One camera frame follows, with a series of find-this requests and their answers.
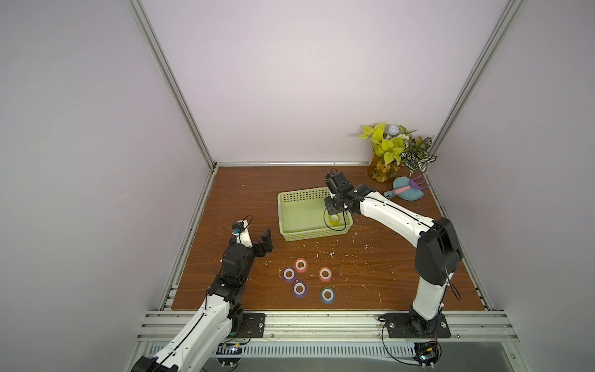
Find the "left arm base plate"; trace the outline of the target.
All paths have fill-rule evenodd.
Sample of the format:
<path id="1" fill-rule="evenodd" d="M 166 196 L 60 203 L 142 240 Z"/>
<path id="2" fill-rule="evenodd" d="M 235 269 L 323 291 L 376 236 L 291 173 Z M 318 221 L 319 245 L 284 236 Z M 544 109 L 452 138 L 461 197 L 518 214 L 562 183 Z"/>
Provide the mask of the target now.
<path id="1" fill-rule="evenodd" d="M 264 313 L 248 312 L 241 316 L 232 317 L 232 331 L 230 338 L 263 338 L 266 315 Z"/>

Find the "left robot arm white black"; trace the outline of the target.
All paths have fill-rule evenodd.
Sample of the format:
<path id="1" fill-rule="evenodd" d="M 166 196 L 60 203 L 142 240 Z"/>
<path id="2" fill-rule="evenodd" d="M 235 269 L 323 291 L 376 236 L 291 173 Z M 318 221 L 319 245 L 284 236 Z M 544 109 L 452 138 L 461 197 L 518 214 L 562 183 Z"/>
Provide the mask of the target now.
<path id="1" fill-rule="evenodd" d="M 243 330 L 240 303 L 254 260 L 273 250 L 271 231 L 254 243 L 246 221 L 232 225 L 232 238 L 222 267 L 206 291 L 205 300 L 183 329 L 154 356 L 140 357 L 132 371 L 199 371 L 218 346 Z"/>

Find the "purple tape roll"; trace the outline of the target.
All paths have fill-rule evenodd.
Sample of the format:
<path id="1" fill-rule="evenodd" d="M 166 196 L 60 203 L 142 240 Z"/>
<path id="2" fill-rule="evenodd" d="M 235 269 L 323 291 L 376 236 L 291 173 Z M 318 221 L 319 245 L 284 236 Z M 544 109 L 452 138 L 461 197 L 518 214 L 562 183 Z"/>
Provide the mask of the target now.
<path id="1" fill-rule="evenodd" d="M 307 293 L 307 285 L 303 281 L 296 281 L 292 286 L 292 292 L 296 298 L 303 298 Z"/>
<path id="2" fill-rule="evenodd" d="M 296 280 L 296 271 L 294 268 L 285 268 L 282 271 L 281 277 L 288 283 L 293 283 Z"/>

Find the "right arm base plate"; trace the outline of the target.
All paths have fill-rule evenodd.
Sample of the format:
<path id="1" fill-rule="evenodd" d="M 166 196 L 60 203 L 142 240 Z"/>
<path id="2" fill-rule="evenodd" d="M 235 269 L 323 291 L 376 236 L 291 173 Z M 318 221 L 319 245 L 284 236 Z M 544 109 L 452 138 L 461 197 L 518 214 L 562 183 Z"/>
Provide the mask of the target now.
<path id="1" fill-rule="evenodd" d="M 446 316 L 439 313 L 432 320 L 405 312 L 387 313 L 378 317 L 386 325 L 391 339 L 445 338 L 452 336 Z"/>

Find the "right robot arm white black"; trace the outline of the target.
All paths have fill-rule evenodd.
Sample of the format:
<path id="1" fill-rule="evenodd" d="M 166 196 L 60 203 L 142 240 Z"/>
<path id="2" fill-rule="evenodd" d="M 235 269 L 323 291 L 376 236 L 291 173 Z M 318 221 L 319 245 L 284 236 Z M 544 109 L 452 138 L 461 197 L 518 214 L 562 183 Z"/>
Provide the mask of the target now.
<path id="1" fill-rule="evenodd" d="M 418 289 L 409 309 L 409 326 L 417 336 L 438 327 L 446 288 L 463 259 L 452 222 L 431 219 L 400 206 L 365 184 L 353 186 L 341 172 L 326 175 L 330 196 L 325 199 L 329 215 L 356 213 L 387 226 L 415 249 Z"/>

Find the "green perforated storage basket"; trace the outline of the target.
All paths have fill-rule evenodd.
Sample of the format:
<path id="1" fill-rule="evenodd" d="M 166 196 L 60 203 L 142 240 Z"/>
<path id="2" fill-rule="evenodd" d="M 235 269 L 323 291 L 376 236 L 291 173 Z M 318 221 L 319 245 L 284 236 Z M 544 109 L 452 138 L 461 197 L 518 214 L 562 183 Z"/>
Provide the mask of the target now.
<path id="1" fill-rule="evenodd" d="M 310 188 L 277 195 L 280 233 L 287 242 L 314 238 L 334 237 L 347 234 L 353 218 L 349 212 L 341 214 L 341 225 L 332 228 L 328 224 L 325 198 L 327 188 Z"/>

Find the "yellow tape roll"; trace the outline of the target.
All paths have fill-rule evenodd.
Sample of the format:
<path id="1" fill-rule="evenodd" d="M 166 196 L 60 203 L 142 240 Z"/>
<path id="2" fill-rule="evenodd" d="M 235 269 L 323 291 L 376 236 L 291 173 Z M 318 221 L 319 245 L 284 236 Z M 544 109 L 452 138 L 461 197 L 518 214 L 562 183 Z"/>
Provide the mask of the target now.
<path id="1" fill-rule="evenodd" d="M 336 228 L 339 227 L 341 225 L 341 215 L 329 215 L 328 216 L 328 224 L 332 227 L 332 228 Z"/>

